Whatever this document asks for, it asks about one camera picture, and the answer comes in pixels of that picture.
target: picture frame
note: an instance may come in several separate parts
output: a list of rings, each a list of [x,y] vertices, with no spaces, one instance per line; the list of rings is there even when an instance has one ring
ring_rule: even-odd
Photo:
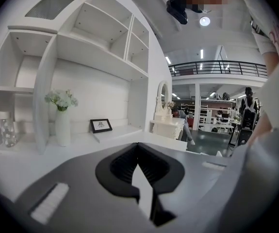
[[[111,131],[112,127],[108,119],[90,120],[93,133]]]

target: railing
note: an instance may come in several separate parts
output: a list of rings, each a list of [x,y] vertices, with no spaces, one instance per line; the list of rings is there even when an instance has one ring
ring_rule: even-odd
[[[169,66],[172,77],[195,74],[239,74],[267,78],[265,65],[242,61],[207,60]]]

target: frosted glass panel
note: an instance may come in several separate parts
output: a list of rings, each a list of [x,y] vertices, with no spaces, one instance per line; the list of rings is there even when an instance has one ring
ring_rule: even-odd
[[[73,0],[42,0],[26,14],[26,17],[53,20],[72,1]]]

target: white dresser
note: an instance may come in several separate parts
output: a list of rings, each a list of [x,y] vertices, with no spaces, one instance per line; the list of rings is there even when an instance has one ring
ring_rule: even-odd
[[[172,139],[178,139],[180,132],[183,130],[183,118],[169,118],[164,121],[152,120],[154,123],[152,132]]]

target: gray floor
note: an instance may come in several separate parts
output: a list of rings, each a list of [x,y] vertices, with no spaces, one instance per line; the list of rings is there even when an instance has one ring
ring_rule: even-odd
[[[190,132],[196,145],[188,144],[188,151],[209,155],[216,155],[220,151],[224,157],[228,157],[232,153],[234,147],[229,148],[228,146],[231,135],[192,130]],[[236,137],[234,134],[232,142],[235,142]]]

